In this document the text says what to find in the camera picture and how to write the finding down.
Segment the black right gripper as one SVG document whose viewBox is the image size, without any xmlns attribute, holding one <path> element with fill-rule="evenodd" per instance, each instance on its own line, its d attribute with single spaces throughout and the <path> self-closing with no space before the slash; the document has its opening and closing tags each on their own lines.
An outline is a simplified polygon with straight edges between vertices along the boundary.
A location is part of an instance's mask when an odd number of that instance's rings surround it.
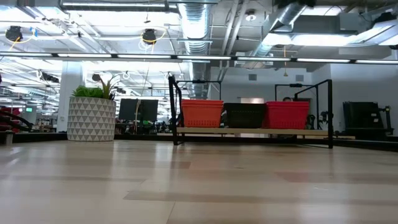
<svg viewBox="0 0 398 224">
<path fill-rule="evenodd" d="M 291 4 L 314 7 L 316 5 L 316 0 L 275 0 L 275 5 L 277 7 L 286 7 Z"/>
</svg>

